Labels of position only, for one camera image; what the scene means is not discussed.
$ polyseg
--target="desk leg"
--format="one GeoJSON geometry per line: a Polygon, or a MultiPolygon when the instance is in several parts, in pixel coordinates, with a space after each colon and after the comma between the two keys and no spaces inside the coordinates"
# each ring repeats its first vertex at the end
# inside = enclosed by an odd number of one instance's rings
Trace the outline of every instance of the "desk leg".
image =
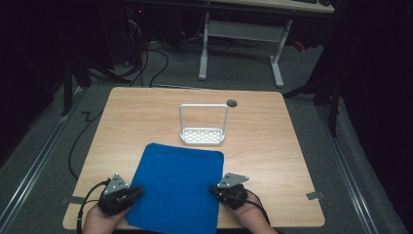
{"type": "Polygon", "coordinates": [[[279,42],[277,53],[274,56],[270,56],[270,62],[271,62],[271,67],[273,68],[274,79],[276,80],[276,85],[279,88],[283,87],[282,74],[280,73],[280,68],[279,68],[279,59],[280,59],[280,55],[282,54],[282,48],[283,48],[283,45],[285,44],[285,40],[286,40],[286,37],[288,36],[288,32],[291,27],[291,24],[292,24],[292,20],[289,19],[286,22],[285,27],[282,31],[282,37],[279,42]]]}
{"type": "Polygon", "coordinates": [[[201,64],[200,64],[200,80],[205,80],[207,78],[207,38],[209,34],[209,13],[206,13],[206,22],[204,28],[204,47],[203,53],[201,54],[201,64]]]}

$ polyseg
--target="vr controller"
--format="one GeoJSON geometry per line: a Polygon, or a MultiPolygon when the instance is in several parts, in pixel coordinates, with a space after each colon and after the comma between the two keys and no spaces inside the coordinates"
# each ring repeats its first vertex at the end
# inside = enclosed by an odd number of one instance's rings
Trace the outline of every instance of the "vr controller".
{"type": "Polygon", "coordinates": [[[226,174],[216,186],[209,188],[218,201],[223,205],[236,210],[245,204],[248,194],[242,182],[249,180],[247,176],[226,174]]]}
{"type": "Polygon", "coordinates": [[[131,207],[136,198],[142,196],[142,194],[141,187],[128,188],[128,184],[119,174],[115,174],[100,194],[97,205],[105,214],[117,215],[131,207]]]}

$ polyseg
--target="blue towel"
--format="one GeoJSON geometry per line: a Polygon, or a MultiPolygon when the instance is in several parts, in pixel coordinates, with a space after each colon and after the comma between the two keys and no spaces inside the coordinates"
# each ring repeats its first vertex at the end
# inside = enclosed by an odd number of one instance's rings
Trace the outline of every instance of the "blue towel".
{"type": "Polygon", "coordinates": [[[208,188],[221,180],[223,164],[219,151],[148,144],[131,182],[143,195],[128,224],[161,233],[216,233],[219,203],[208,188]]]}

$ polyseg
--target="hand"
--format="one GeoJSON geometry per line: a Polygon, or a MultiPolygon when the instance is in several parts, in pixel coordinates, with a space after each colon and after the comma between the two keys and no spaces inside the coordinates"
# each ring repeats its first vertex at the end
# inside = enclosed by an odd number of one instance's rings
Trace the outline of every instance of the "hand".
{"type": "Polygon", "coordinates": [[[100,207],[94,205],[86,215],[83,234],[110,234],[115,230],[116,224],[127,214],[128,208],[116,215],[105,214],[100,207]]]}
{"type": "MultiPolygon", "coordinates": [[[[246,192],[248,193],[248,201],[256,203],[262,207],[260,200],[255,194],[249,191],[246,192]]],[[[225,208],[238,219],[242,226],[246,227],[253,234],[278,233],[270,226],[270,224],[268,224],[261,210],[250,203],[245,203],[236,210],[232,210],[227,206],[225,206],[225,208]]]]}

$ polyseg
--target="tape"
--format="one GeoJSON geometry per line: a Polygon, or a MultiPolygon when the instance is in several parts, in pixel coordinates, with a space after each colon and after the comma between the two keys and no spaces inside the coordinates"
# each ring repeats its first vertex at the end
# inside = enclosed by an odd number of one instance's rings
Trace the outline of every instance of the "tape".
{"type": "Polygon", "coordinates": [[[322,192],[322,191],[315,191],[315,192],[312,192],[312,193],[308,193],[307,194],[307,198],[311,201],[311,200],[314,200],[314,199],[323,199],[325,196],[324,196],[324,193],[322,192]]]}
{"type": "Polygon", "coordinates": [[[61,199],[61,203],[63,205],[67,205],[69,203],[82,204],[84,200],[85,200],[85,198],[83,198],[83,197],[76,197],[76,196],[66,197],[66,196],[64,196],[63,199],[61,199]]]}

